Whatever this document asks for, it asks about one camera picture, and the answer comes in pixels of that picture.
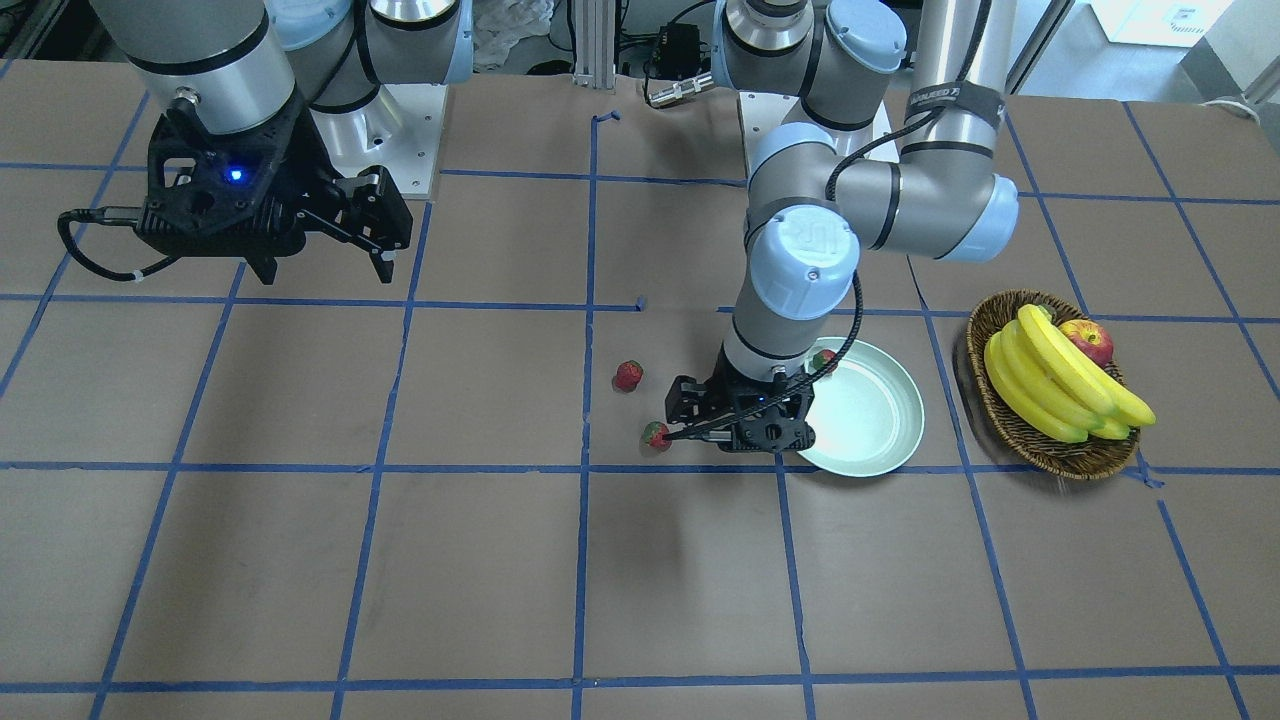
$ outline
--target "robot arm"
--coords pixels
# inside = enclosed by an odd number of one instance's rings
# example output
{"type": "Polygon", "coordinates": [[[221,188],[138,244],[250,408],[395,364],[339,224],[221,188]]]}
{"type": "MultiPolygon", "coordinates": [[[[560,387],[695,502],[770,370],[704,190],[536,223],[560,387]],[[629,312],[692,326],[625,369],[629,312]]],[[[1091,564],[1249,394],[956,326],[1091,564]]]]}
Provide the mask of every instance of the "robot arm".
{"type": "Polygon", "coordinates": [[[270,284],[275,259],[300,252],[306,232],[320,231],[366,252],[379,279],[392,281],[396,251],[408,247],[412,231],[408,208],[384,167],[346,178],[329,152],[340,152],[333,146],[344,137],[367,146],[389,137],[394,128],[366,122],[387,113],[364,111],[383,82],[470,74],[470,0],[93,0],[93,8],[164,114],[147,149],[141,208],[59,218],[77,261],[133,281],[178,258],[243,258],[270,284]],[[343,136],[335,129],[343,120],[362,124],[343,136]],[[132,227],[166,258],[133,273],[106,270],[74,246],[73,222],[132,227]]]}
{"type": "Polygon", "coordinates": [[[992,152],[1012,10],[1006,1],[927,0],[908,124],[870,141],[906,45],[888,8],[832,0],[815,13],[808,0],[719,0],[717,85],[800,101],[751,158],[746,275],[732,325],[710,379],[672,384],[667,419],[689,427],[669,438],[733,452],[810,447],[804,418],[820,375],[808,374],[804,359],[851,284],[860,297],[859,254],[986,261],[1004,249],[1018,192],[992,173],[992,152]],[[901,161],[864,156],[901,135],[901,161]]]}

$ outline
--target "black strap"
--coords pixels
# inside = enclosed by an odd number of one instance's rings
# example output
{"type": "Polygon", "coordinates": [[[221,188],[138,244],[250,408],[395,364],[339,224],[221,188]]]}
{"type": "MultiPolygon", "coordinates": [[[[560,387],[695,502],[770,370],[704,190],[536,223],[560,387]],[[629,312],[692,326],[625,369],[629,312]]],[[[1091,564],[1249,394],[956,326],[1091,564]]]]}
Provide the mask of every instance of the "black strap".
{"type": "Polygon", "coordinates": [[[913,142],[911,145],[904,147],[899,155],[909,155],[920,150],[964,150],[965,152],[977,152],[978,155],[986,155],[987,158],[996,156],[996,154],[991,151],[991,147],[987,147],[986,145],[955,142],[951,140],[927,140],[924,142],[913,142]]]}
{"type": "Polygon", "coordinates": [[[814,18],[813,23],[813,41],[809,42],[809,64],[804,69],[804,79],[800,81],[800,91],[796,95],[801,100],[809,95],[813,88],[813,78],[818,74],[818,60],[822,59],[822,36],[826,33],[827,17],[824,13],[819,13],[814,18]]]}
{"type": "Polygon", "coordinates": [[[881,225],[879,237],[876,238],[869,250],[884,247],[888,233],[893,232],[893,220],[897,219],[897,204],[902,197],[902,170],[899,169],[897,163],[888,164],[888,209],[884,210],[884,223],[881,225]]]}
{"type": "Polygon", "coordinates": [[[319,102],[312,102],[311,109],[317,113],[325,113],[326,115],[343,115],[347,113],[355,113],[356,110],[372,102],[374,97],[378,97],[379,90],[381,90],[381,86],[374,86],[374,88],[366,92],[364,96],[357,97],[351,102],[343,102],[342,105],[321,105],[319,102]]]}
{"type": "Polygon", "coordinates": [[[191,60],[188,63],[154,63],[151,60],[143,60],[142,58],[134,58],[133,55],[125,54],[125,58],[131,63],[138,67],[141,70],[146,70],[157,76],[198,76],[204,73],[210,73],[220,68],[234,63],[236,60],[243,59],[246,55],[253,51],[259,45],[261,45],[262,38],[271,29],[271,20],[268,18],[266,10],[262,10],[262,20],[257,23],[253,32],[248,33],[248,37],[237,42],[233,47],[224,50],[212,58],[205,58],[204,60],[191,60]]]}
{"type": "Polygon", "coordinates": [[[369,33],[365,32],[367,3],[356,3],[356,49],[360,51],[360,67],[365,70],[365,79],[380,85],[378,73],[374,72],[374,59],[369,55],[369,33]]]}
{"type": "Polygon", "coordinates": [[[867,118],[865,120],[863,120],[860,123],[842,123],[840,120],[833,120],[833,119],[828,118],[827,115],[823,115],[818,110],[814,110],[813,105],[809,104],[809,99],[808,97],[801,97],[800,99],[800,106],[804,108],[805,114],[808,114],[810,118],[818,120],[818,123],[822,127],[831,128],[831,129],[838,129],[841,132],[854,132],[854,131],[863,129],[864,127],[872,124],[872,120],[876,119],[876,117],[872,115],[870,118],[867,118]]]}
{"type": "Polygon", "coordinates": [[[1005,118],[1005,100],[1001,94],[969,81],[947,82],[916,90],[906,99],[905,117],[910,118],[933,108],[968,110],[997,129],[1005,118]]]}
{"type": "Polygon", "coordinates": [[[742,343],[742,346],[750,350],[751,352],[759,355],[760,357],[768,357],[769,360],[777,360],[780,363],[785,363],[787,360],[795,360],[796,357],[804,355],[804,350],[796,352],[795,355],[774,355],[772,352],[765,352],[759,347],[751,345],[750,342],[748,342],[745,337],[742,337],[742,331],[737,329],[737,318],[733,318],[732,325],[733,325],[733,334],[737,336],[737,340],[742,343]]]}

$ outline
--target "light blue joint cap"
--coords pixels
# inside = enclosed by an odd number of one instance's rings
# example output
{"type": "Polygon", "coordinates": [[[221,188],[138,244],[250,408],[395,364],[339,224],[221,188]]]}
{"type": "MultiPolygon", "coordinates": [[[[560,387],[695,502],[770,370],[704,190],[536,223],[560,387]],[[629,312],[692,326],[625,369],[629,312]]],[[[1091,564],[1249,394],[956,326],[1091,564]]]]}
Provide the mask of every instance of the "light blue joint cap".
{"type": "Polygon", "coordinates": [[[712,79],[719,87],[733,88],[733,81],[728,77],[728,64],[724,60],[724,44],[732,42],[724,28],[724,3],[716,0],[716,20],[712,22],[712,79]]]}
{"type": "Polygon", "coordinates": [[[471,0],[460,0],[460,3],[462,3],[462,6],[458,8],[458,13],[461,13],[458,36],[453,41],[453,58],[449,60],[449,69],[444,73],[444,82],[447,85],[466,82],[471,77],[471,70],[476,60],[476,47],[471,40],[474,22],[471,18],[471,0]]]}
{"type": "Polygon", "coordinates": [[[1018,224],[1018,187],[1014,181],[996,176],[996,188],[991,192],[987,208],[969,232],[938,260],[954,263],[986,263],[1009,245],[1018,224]]]}
{"type": "Polygon", "coordinates": [[[266,1],[266,14],[271,18],[271,26],[285,53],[320,40],[338,27],[349,12],[351,0],[266,1]]]}
{"type": "Polygon", "coordinates": [[[850,56],[877,73],[892,73],[906,56],[906,27],[879,0],[831,0],[827,27],[850,56]]]}
{"type": "Polygon", "coordinates": [[[838,213],[818,205],[780,210],[751,246],[751,286],[764,306],[788,320],[831,313],[849,293],[858,236],[838,213]]]}
{"type": "Polygon", "coordinates": [[[751,154],[751,172],[746,174],[746,181],[751,182],[755,170],[760,169],[760,165],[769,158],[792,145],[803,145],[805,142],[820,142],[831,147],[832,151],[836,150],[836,141],[827,135],[827,131],[813,123],[781,124],[771,129],[760,138],[760,143],[755,146],[755,152],[751,154]]]}

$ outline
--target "blue tape grid line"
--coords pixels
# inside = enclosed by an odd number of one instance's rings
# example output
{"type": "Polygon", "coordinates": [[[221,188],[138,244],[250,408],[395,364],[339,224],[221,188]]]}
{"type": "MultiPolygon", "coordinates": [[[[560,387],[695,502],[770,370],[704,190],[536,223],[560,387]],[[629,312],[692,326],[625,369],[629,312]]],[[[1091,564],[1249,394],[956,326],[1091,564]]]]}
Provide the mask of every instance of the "blue tape grid line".
{"type": "MultiPolygon", "coordinates": [[[[1174,197],[1162,195],[1094,195],[1089,192],[1042,192],[1039,190],[1019,191],[1019,197],[1052,197],[1061,200],[1106,200],[1115,202],[1174,202],[1174,197]]],[[[1280,205],[1280,200],[1257,200],[1244,197],[1178,197],[1181,202],[1202,205],[1280,205]]]]}
{"type": "Polygon", "coordinates": [[[960,464],[964,470],[965,479],[969,482],[969,497],[973,501],[973,510],[978,520],[978,529],[982,533],[982,544],[987,553],[987,565],[991,569],[991,579],[996,585],[996,600],[1000,602],[1000,614],[1005,621],[1005,633],[1009,635],[1009,650],[1014,659],[1018,684],[1023,691],[1023,703],[1027,706],[1027,717],[1028,720],[1037,720],[1038,714],[1036,712],[1036,698],[1032,696],[1032,685],[1029,676],[1027,675],[1027,664],[1023,660],[1021,642],[1018,639],[1018,628],[1014,624],[1014,612],[1009,605],[1009,593],[1005,589],[1004,575],[1000,571],[1000,559],[996,556],[996,542],[991,536],[991,525],[987,521],[987,510],[982,503],[982,492],[978,488],[978,478],[973,471],[973,464],[969,461],[969,451],[965,447],[964,432],[960,425],[960,411],[951,395],[951,382],[947,379],[947,365],[943,359],[945,355],[942,352],[942,345],[938,342],[937,328],[934,328],[933,318],[928,314],[929,304],[924,299],[924,292],[920,290],[920,283],[915,277],[915,266],[911,265],[910,259],[908,259],[908,269],[911,272],[911,282],[915,284],[915,293],[920,300],[920,310],[925,313],[924,327],[929,333],[929,345],[933,348],[933,361],[937,365],[938,379],[942,382],[942,395],[947,401],[947,415],[951,418],[951,429],[956,438],[956,451],[960,455],[960,464]]]}
{"type": "MultiPolygon", "coordinates": [[[[0,302],[32,302],[40,301],[44,295],[29,292],[0,292],[0,302]]],[[[136,302],[155,305],[221,305],[225,299],[215,296],[175,296],[175,295],[54,295],[50,302],[136,302]]],[[[236,305],[300,305],[315,307],[402,307],[401,300],[376,299],[321,299],[321,297],[236,297],[236,305]]],[[[539,310],[539,311],[568,311],[585,313],[639,313],[640,309],[632,305],[620,304],[581,304],[581,302],[489,302],[489,301],[463,301],[463,300],[415,300],[416,309],[444,309],[444,310],[539,310]]],[[[721,306],[718,313],[732,313],[730,306],[721,306]]],[[[854,311],[838,307],[832,315],[852,315],[854,311]]],[[[922,310],[918,307],[868,307],[864,310],[868,316],[897,316],[897,318],[968,318],[968,310],[922,310]]],[[[1228,315],[1138,315],[1116,313],[1094,313],[1092,318],[1097,320],[1117,320],[1132,323],[1208,323],[1236,325],[1240,323],[1253,325],[1280,324],[1280,316],[1253,316],[1242,315],[1233,318],[1228,315]]]]}
{"type": "MultiPolygon", "coordinates": [[[[102,195],[106,192],[106,186],[111,182],[111,176],[115,172],[115,167],[120,163],[120,158],[124,155],[124,149],[129,145],[129,138],[133,137],[133,131],[138,127],[138,120],[142,119],[142,111],[147,106],[146,92],[138,99],[138,106],[133,110],[133,118],[129,124],[124,128],[124,135],[120,137],[120,143],[115,146],[115,155],[111,156],[111,165],[106,168],[102,176],[102,182],[99,183],[97,191],[93,193],[92,206],[97,206],[102,201],[102,195]]],[[[76,231],[76,242],[79,243],[81,237],[84,234],[84,227],[81,225],[76,231]]],[[[31,338],[36,336],[36,331],[40,328],[40,322],[45,318],[45,310],[49,307],[49,300],[54,296],[54,291],[58,288],[58,282],[61,281],[63,273],[67,272],[67,264],[70,263],[70,255],[63,252],[63,259],[54,270],[54,275],[49,279],[49,284],[45,287],[45,292],[40,297],[40,304],[36,305],[36,311],[31,316],[31,323],[27,325],[27,332],[23,333],[22,341],[18,343],[18,350],[13,354],[13,359],[9,361],[8,369],[3,377],[0,377],[0,397],[4,397],[6,389],[9,389],[9,383],[13,380],[14,373],[18,370],[18,364],[22,361],[22,356],[27,354],[27,348],[31,346],[31,338]]]]}
{"type": "MultiPolygon", "coordinates": [[[[114,462],[95,460],[0,460],[0,470],[90,470],[100,473],[164,473],[173,468],[172,462],[114,462]]],[[[300,474],[362,474],[372,473],[372,465],[326,465],[297,462],[178,462],[179,473],[300,473],[300,474]]],[[[600,474],[728,474],[763,475],[776,470],[773,465],[608,465],[591,464],[591,473],[600,474]]],[[[1280,477],[1280,468],[1197,468],[1187,465],[1151,465],[1148,469],[1162,475],[1208,475],[1208,477],[1280,477]]],[[[394,474],[575,474],[581,465],[399,465],[388,462],[384,473],[394,474]]],[[[783,465],[788,474],[818,473],[813,465],[783,465]]],[[[1039,473],[1041,470],[1024,464],[1015,465],[977,465],[969,470],[975,475],[1039,473]]],[[[895,475],[959,475],[964,465],[902,465],[892,471],[895,475]]],[[[1126,471],[1140,473],[1140,468],[1128,468],[1126,471]]]]}
{"type": "Polygon", "coordinates": [[[115,629],[115,638],[111,642],[111,651],[106,657],[106,665],[102,669],[102,680],[99,684],[97,692],[93,693],[93,705],[90,708],[90,720],[99,720],[102,715],[102,706],[106,702],[106,693],[111,688],[111,683],[115,678],[115,667],[120,661],[120,652],[124,650],[124,641],[129,633],[129,625],[133,621],[133,611],[138,605],[138,594],[142,592],[142,583],[147,577],[147,568],[151,564],[151,553],[155,551],[156,538],[160,536],[160,525],[164,521],[165,510],[169,506],[169,497],[173,495],[173,486],[178,478],[178,464],[182,462],[182,455],[187,450],[187,442],[191,439],[191,429],[196,424],[196,413],[200,409],[200,401],[205,395],[205,388],[209,384],[209,375],[214,369],[214,359],[218,357],[218,348],[221,346],[223,337],[227,333],[227,323],[230,320],[232,310],[234,305],[232,299],[239,291],[241,281],[244,279],[244,265],[236,269],[236,277],[232,279],[232,287],[227,291],[227,302],[223,304],[223,314],[218,320],[218,329],[214,332],[214,340],[209,345],[209,354],[205,356],[205,365],[200,370],[200,380],[196,383],[196,391],[191,398],[191,405],[187,407],[187,416],[182,424],[182,433],[178,436],[178,446],[173,451],[173,461],[164,479],[164,486],[160,491],[160,498],[156,501],[156,509],[151,518],[151,527],[147,529],[146,542],[142,544],[142,555],[138,559],[138,568],[133,574],[133,583],[129,585],[129,594],[124,602],[124,610],[120,614],[120,623],[115,629]]]}
{"type": "MultiPolygon", "coordinates": [[[[1057,225],[1053,223],[1053,215],[1048,211],[1048,204],[1044,201],[1044,195],[1041,192],[1039,183],[1036,181],[1036,173],[1032,170],[1030,159],[1027,156],[1027,150],[1023,147],[1021,140],[1018,137],[1018,129],[1014,128],[1012,118],[1005,118],[1009,126],[1009,136],[1014,141],[1014,149],[1018,151],[1018,158],[1023,164],[1023,170],[1027,173],[1027,182],[1032,184],[1032,191],[1036,195],[1036,201],[1039,204],[1041,214],[1044,217],[1044,223],[1048,225],[1050,237],[1053,238],[1053,246],[1057,249],[1057,255],[1062,260],[1062,269],[1066,272],[1066,279],[1071,283],[1071,292],[1075,293],[1075,301],[1079,304],[1080,311],[1089,315],[1089,305],[1084,301],[1084,292],[1080,290],[1080,282],[1075,277],[1075,270],[1071,268],[1071,260],[1066,255],[1066,246],[1062,243],[1061,236],[1057,233],[1057,225]]],[[[1139,448],[1135,452],[1138,457],[1139,470],[1130,477],[1140,480],[1147,487],[1158,488],[1158,480],[1153,480],[1151,474],[1146,471],[1149,466],[1146,457],[1139,448]]]]}
{"type": "Polygon", "coordinates": [[[577,469],[577,555],[573,564],[573,693],[570,717],[582,717],[582,675],[586,662],[586,548],[591,493],[591,350],[595,341],[595,240],[596,200],[599,196],[600,123],[621,120],[617,110],[591,117],[591,173],[586,204],[586,318],[582,328],[582,447],[577,469]]]}
{"type": "Polygon", "coordinates": [[[1258,363],[1258,369],[1262,370],[1262,377],[1265,377],[1267,379],[1267,384],[1271,386],[1271,395],[1280,398],[1280,386],[1276,384],[1275,377],[1271,375],[1271,370],[1262,359],[1262,352],[1258,351],[1258,346],[1253,342],[1253,334],[1249,333],[1248,325],[1239,322],[1240,313],[1235,309],[1235,302],[1231,300],[1231,295],[1226,291],[1226,286],[1222,284],[1222,278],[1219,277],[1217,268],[1215,268],[1213,261],[1210,260],[1208,252],[1204,250],[1204,243],[1201,242],[1199,233],[1196,232],[1196,227],[1187,215],[1187,209],[1183,208],[1181,199],[1179,199],[1178,193],[1174,192],[1174,186],[1169,182],[1169,176],[1165,174],[1165,169],[1156,158],[1156,152],[1151,149],[1151,143],[1147,142],[1147,136],[1142,132],[1142,126],[1138,123],[1138,118],[1133,114],[1133,108],[1130,108],[1128,102],[1121,102],[1121,105],[1124,106],[1125,114],[1129,117],[1129,123],[1133,126],[1134,132],[1138,133],[1138,140],[1142,142],[1143,150],[1147,151],[1151,164],[1155,165],[1156,174],[1160,176],[1160,182],[1162,182],[1165,184],[1165,190],[1169,191],[1169,197],[1172,200],[1174,208],[1178,209],[1178,215],[1183,219],[1183,224],[1187,227],[1187,233],[1190,236],[1192,242],[1196,243],[1196,250],[1199,252],[1201,260],[1204,263],[1204,268],[1208,270],[1210,277],[1213,278],[1213,284],[1217,286],[1217,292],[1221,293],[1222,301],[1226,302],[1226,309],[1230,310],[1231,318],[1236,319],[1240,334],[1244,336],[1244,342],[1249,346],[1249,351],[1253,352],[1253,359],[1258,363]]]}
{"type": "Polygon", "coordinates": [[[1219,670],[1226,678],[1226,684],[1231,689],[1231,697],[1235,700],[1235,708],[1240,712],[1240,720],[1249,720],[1249,710],[1244,706],[1244,697],[1240,694],[1240,685],[1235,682],[1235,671],[1231,669],[1231,664],[1226,660],[1226,651],[1222,648],[1222,639],[1217,637],[1217,629],[1213,626],[1213,619],[1208,614],[1208,605],[1204,603],[1204,596],[1199,591],[1199,583],[1196,582],[1196,574],[1192,573],[1192,564],[1187,560],[1187,551],[1183,548],[1183,541],[1178,537],[1178,530],[1174,528],[1174,518],[1169,514],[1169,506],[1165,505],[1164,500],[1156,501],[1160,506],[1160,516],[1165,520],[1165,529],[1169,532],[1169,542],[1174,546],[1174,553],[1178,556],[1178,564],[1183,568],[1183,575],[1187,578],[1187,585],[1192,591],[1192,597],[1196,600],[1196,609],[1199,610],[1201,620],[1204,623],[1204,630],[1208,633],[1210,643],[1213,646],[1213,655],[1217,656],[1219,670]]]}
{"type": "MultiPolygon", "coordinates": [[[[1280,665],[1236,665],[1235,676],[1277,676],[1280,665]]],[[[1219,665],[1157,665],[1134,667],[1046,667],[1028,669],[1030,680],[1079,680],[1102,678],[1213,678],[1225,676],[1219,665]]],[[[771,685],[886,685],[923,683],[998,683],[1016,682],[1016,670],[941,670],[933,673],[819,673],[809,676],[799,674],[774,675],[628,675],[617,678],[588,678],[581,684],[588,688],[719,688],[719,687],[771,687],[771,685]]],[[[347,693],[379,691],[568,691],[579,682],[572,678],[388,678],[348,680],[347,693]]],[[[315,693],[333,692],[334,680],[182,680],[116,682],[109,694],[129,693],[315,693]]],[[[88,694],[99,683],[0,683],[0,694],[88,694]]]]}
{"type": "Polygon", "coordinates": [[[387,393],[387,409],[383,414],[383,429],[378,437],[378,454],[372,466],[372,479],[369,483],[369,510],[365,515],[365,532],[360,541],[360,559],[356,562],[356,583],[351,592],[351,607],[347,611],[347,630],[343,633],[342,655],[338,659],[338,679],[333,691],[333,705],[329,717],[338,720],[342,717],[342,706],[346,700],[347,676],[351,673],[351,657],[356,648],[356,630],[360,625],[360,609],[365,597],[365,579],[369,577],[369,556],[374,546],[374,528],[378,523],[378,505],[381,498],[383,475],[387,471],[387,447],[392,439],[392,427],[396,419],[396,404],[399,398],[399,384],[404,375],[404,356],[408,352],[410,331],[413,327],[413,293],[417,291],[419,279],[422,277],[422,258],[426,255],[426,242],[431,227],[431,204],[425,204],[422,210],[422,227],[417,234],[417,255],[413,258],[413,273],[410,277],[408,292],[401,304],[404,307],[403,328],[401,331],[401,350],[396,360],[396,375],[392,379],[390,391],[387,393]]]}
{"type": "Polygon", "coordinates": [[[804,603],[800,598],[800,573],[796,568],[795,534],[791,532],[791,500],[787,496],[787,471],[782,455],[773,456],[774,473],[778,482],[778,514],[782,518],[782,550],[787,560],[787,584],[791,589],[791,616],[796,628],[796,652],[800,660],[800,685],[804,692],[805,720],[817,720],[818,706],[813,698],[813,669],[809,665],[809,648],[805,647],[804,603]]]}

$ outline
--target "strawberry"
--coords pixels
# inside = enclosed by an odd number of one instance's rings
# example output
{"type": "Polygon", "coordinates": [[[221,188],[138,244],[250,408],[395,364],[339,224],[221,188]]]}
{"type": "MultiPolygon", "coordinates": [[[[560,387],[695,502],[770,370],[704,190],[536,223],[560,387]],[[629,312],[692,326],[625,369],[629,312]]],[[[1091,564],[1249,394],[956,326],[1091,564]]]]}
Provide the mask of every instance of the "strawberry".
{"type": "Polygon", "coordinates": [[[613,374],[613,387],[622,392],[631,392],[640,384],[640,378],[643,377],[644,368],[640,366],[640,363],[627,360],[618,365],[618,372],[613,374]]]}
{"type": "MultiPolygon", "coordinates": [[[[832,359],[835,359],[835,357],[836,357],[836,354],[833,351],[831,351],[831,350],[819,350],[818,354],[813,356],[813,372],[817,373],[818,370],[822,370],[823,368],[827,366],[827,363],[831,363],[832,359]]],[[[832,368],[831,372],[835,373],[836,369],[832,368]]]]}
{"type": "Polygon", "coordinates": [[[648,445],[649,447],[655,447],[658,450],[667,450],[668,447],[671,447],[671,441],[667,439],[668,432],[671,432],[671,429],[667,427],[666,423],[659,423],[658,420],[654,420],[644,427],[644,434],[640,436],[640,439],[643,439],[644,443],[648,445]]]}

